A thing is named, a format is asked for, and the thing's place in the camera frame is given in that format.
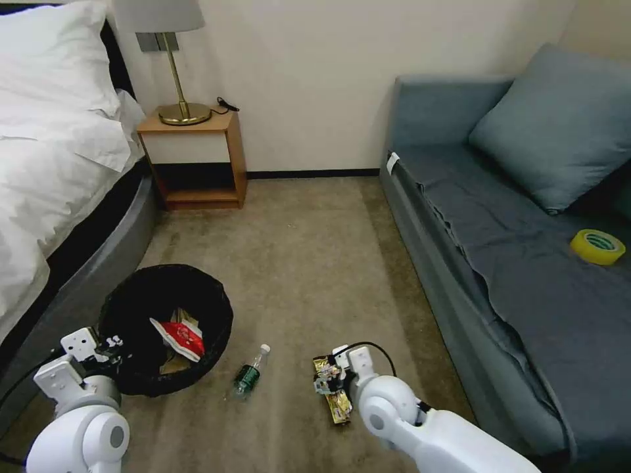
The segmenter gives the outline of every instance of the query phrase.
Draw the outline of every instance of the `cable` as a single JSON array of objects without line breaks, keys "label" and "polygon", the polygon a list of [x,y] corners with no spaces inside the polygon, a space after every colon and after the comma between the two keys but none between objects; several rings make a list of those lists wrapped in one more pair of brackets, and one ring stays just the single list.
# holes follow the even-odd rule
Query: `cable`
[{"label": "cable", "polygon": [[224,110],[223,112],[218,112],[214,108],[211,108],[210,111],[213,112],[214,114],[217,114],[217,115],[226,115],[230,110]]},{"label": "cable", "polygon": [[233,112],[238,112],[239,109],[237,107],[235,107],[234,105],[230,105],[228,102],[226,102],[223,98],[221,97],[217,97],[217,103],[219,104],[219,106],[222,106],[225,108],[225,112],[218,112],[217,110],[215,110],[214,108],[211,108],[211,110],[213,112],[215,112],[217,115],[226,115],[229,111],[233,111]]},{"label": "cable", "polygon": [[[0,409],[2,409],[2,406],[4,405],[6,400],[9,398],[9,396],[15,391],[15,389],[17,389],[17,387],[19,385],[21,385],[21,383],[25,379],[27,379],[29,377],[29,375],[31,375],[34,371],[40,369],[42,366],[44,366],[49,361],[52,361],[52,360],[54,360],[56,358],[59,358],[59,356],[62,355],[63,353],[64,353],[64,351],[61,348],[54,349],[51,352],[51,354],[48,356],[48,358],[46,358],[44,361],[38,363],[36,366],[32,367],[29,371],[25,372],[15,383],[13,383],[13,385],[7,390],[7,392],[5,392],[4,396],[2,398],[0,398]],[[9,455],[5,455],[2,452],[0,452],[0,461],[2,461],[4,463],[14,464],[14,465],[17,465],[17,466],[26,466],[26,459],[25,460],[17,459],[17,458],[11,457]]]},{"label": "cable", "polygon": [[373,342],[357,342],[357,343],[353,343],[350,344],[349,346],[347,346],[346,348],[342,348],[339,351],[336,351],[333,354],[333,357],[335,358],[337,355],[340,355],[341,353],[344,353],[345,351],[348,351],[352,348],[358,347],[358,346],[362,346],[362,345],[370,345],[373,346],[375,348],[377,348],[381,353],[383,353],[385,355],[385,357],[388,359],[388,362],[390,363],[390,369],[392,370],[392,375],[396,378],[396,369],[394,369],[394,363],[392,362],[392,358],[390,358],[390,355],[379,345],[373,343]]}]

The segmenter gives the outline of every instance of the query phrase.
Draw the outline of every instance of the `green bottle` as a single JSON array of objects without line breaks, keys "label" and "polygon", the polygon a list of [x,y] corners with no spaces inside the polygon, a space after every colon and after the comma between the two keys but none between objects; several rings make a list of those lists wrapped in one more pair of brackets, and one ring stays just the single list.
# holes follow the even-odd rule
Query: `green bottle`
[{"label": "green bottle", "polygon": [[232,394],[237,399],[246,399],[252,392],[258,379],[261,377],[261,370],[268,361],[271,351],[269,345],[262,344],[260,353],[254,358],[251,365],[243,365],[235,377]]}]

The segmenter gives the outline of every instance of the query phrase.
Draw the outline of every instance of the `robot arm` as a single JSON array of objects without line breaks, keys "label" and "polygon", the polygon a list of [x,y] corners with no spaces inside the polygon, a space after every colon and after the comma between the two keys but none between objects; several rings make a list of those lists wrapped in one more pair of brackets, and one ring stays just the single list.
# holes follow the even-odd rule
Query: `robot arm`
[{"label": "robot arm", "polygon": [[[111,378],[83,378],[77,362],[115,363],[99,354],[87,328],[62,339],[66,355],[39,368],[35,383],[55,400],[56,419],[37,437],[26,459],[27,473],[120,473],[129,445],[129,424],[118,413],[120,393]],[[116,342],[109,343],[114,350]]]},{"label": "robot arm", "polygon": [[366,428],[407,453],[422,473],[539,473],[528,460],[449,411],[423,412],[399,378],[379,376],[366,347],[348,354],[353,400]]}]

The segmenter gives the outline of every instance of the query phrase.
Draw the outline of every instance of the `beige carpet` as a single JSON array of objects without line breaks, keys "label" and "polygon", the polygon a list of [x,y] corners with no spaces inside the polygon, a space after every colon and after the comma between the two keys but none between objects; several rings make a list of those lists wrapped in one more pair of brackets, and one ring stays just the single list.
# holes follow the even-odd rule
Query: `beige carpet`
[{"label": "beige carpet", "polygon": [[[361,340],[382,345],[419,397],[472,418],[377,178],[252,181],[241,211],[166,214],[143,265],[175,262],[224,283],[233,332],[196,385],[125,398],[124,472],[415,472],[357,416],[333,426],[314,392],[312,357]],[[272,351],[252,397],[224,401],[261,343]],[[3,450],[23,451],[47,416],[34,402]]]}]

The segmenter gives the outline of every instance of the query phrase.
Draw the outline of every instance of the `table lamp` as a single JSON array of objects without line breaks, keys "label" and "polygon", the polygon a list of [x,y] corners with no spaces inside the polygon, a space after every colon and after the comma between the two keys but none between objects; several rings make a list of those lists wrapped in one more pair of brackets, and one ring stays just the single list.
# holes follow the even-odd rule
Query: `table lamp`
[{"label": "table lamp", "polygon": [[182,126],[208,120],[212,113],[209,107],[188,103],[184,99],[173,51],[166,37],[167,33],[197,30],[204,26],[204,17],[197,0],[114,0],[114,13],[120,30],[162,35],[179,97],[179,103],[158,109],[162,123]]}]

